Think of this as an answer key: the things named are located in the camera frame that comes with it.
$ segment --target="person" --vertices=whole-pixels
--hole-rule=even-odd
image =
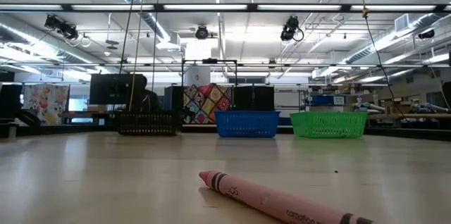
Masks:
[[[132,101],[132,110],[133,111],[158,111],[160,109],[160,104],[158,100],[158,96],[146,89],[147,86],[147,78],[144,78],[144,84],[142,85],[142,89],[137,89],[135,91],[135,95]]]

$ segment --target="blue bin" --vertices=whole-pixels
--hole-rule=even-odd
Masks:
[[[280,111],[215,111],[221,137],[274,137]]]

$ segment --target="crayon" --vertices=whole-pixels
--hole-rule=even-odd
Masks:
[[[304,200],[218,171],[200,172],[212,190],[291,224],[374,224],[372,220]]]

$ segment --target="basket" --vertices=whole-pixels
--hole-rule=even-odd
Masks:
[[[299,137],[357,138],[364,134],[367,113],[301,112],[290,114],[293,130]]]
[[[274,137],[280,111],[215,111],[221,137]]]
[[[120,135],[167,135],[175,136],[181,128],[181,120],[175,111],[118,112]]]

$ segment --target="white floor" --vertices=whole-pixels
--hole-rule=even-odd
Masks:
[[[450,222],[450,143],[95,132],[0,144],[0,223],[278,223],[206,189],[201,170],[378,223]]]

